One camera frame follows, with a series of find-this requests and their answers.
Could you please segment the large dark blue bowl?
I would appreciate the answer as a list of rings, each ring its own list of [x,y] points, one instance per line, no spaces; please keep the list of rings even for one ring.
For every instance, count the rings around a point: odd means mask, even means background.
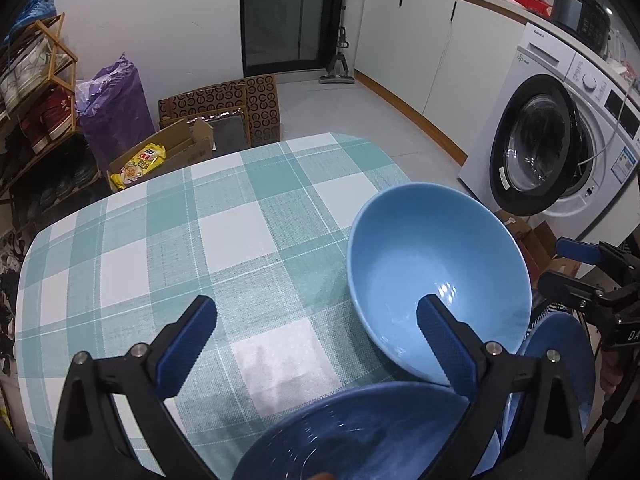
[[[469,401],[427,382],[381,382],[302,408],[243,455],[235,479],[417,479]]]

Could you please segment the light blue bowl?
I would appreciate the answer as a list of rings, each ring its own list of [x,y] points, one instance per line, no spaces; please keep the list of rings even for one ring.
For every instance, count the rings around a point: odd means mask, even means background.
[[[346,268],[372,342],[427,382],[448,379],[416,322],[426,295],[506,351],[525,338],[532,285],[520,248],[490,210],[454,188],[410,182],[370,198],[352,224]]]

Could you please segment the white kitchen cabinets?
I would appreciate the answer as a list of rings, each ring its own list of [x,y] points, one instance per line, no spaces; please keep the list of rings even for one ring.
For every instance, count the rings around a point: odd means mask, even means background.
[[[526,23],[499,0],[364,0],[355,74],[463,164]]]

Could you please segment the white washing machine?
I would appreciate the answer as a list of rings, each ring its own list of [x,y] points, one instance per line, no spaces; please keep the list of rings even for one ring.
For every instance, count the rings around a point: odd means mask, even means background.
[[[576,49],[527,25],[461,182],[492,211],[581,240],[638,171],[638,107]]]

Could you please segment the black pressure cooker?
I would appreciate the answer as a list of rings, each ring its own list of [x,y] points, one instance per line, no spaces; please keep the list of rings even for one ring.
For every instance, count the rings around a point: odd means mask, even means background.
[[[553,0],[550,21],[604,57],[611,19],[597,0]]]

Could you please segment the teal checked tablecloth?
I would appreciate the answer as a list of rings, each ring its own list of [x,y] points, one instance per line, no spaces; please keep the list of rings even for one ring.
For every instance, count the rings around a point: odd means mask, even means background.
[[[198,295],[217,325],[167,408],[220,478],[298,408],[404,379],[352,307],[346,252],[359,209],[405,180],[375,144],[322,133],[165,174],[41,231],[18,285],[16,359],[42,462],[73,356],[121,356]]]

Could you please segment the yellow snack bag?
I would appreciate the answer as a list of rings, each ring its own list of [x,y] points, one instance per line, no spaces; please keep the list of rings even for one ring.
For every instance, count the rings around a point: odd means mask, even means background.
[[[166,150],[162,144],[149,143],[127,160],[117,172],[110,175],[115,188],[123,190],[140,181],[147,174],[162,166]]]

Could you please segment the wooden shoe rack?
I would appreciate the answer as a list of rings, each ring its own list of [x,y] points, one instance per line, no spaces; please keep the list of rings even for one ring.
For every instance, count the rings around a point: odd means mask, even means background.
[[[1,192],[79,131],[78,56],[65,14],[40,18],[1,47]]]

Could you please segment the upright vacuum cleaner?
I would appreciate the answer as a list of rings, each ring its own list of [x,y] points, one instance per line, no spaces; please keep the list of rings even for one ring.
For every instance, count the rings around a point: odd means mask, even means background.
[[[319,84],[354,84],[355,78],[349,73],[345,50],[349,48],[346,27],[344,26],[344,10],[341,10],[340,26],[337,29],[336,51],[326,73],[318,78]]]

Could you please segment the open brown cardboard box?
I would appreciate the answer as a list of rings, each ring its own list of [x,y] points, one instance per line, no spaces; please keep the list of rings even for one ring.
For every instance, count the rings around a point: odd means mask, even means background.
[[[110,163],[108,185],[112,192],[169,174],[213,157],[213,127],[201,119],[178,120],[134,145]]]

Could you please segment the purple plastic bag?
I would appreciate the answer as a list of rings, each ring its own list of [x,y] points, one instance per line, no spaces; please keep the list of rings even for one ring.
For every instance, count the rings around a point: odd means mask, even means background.
[[[126,55],[75,87],[79,125],[98,167],[155,132],[139,71]]]

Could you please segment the patterned cardboard box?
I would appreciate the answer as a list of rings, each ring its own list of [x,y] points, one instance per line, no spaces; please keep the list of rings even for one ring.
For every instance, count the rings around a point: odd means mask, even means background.
[[[162,128],[186,118],[240,112],[250,148],[281,140],[276,76],[262,75],[211,84],[158,101]]]

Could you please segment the black glass door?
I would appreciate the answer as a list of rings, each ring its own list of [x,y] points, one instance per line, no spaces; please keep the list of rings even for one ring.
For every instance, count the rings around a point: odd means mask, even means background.
[[[245,76],[322,70],[337,50],[344,0],[240,0]]]

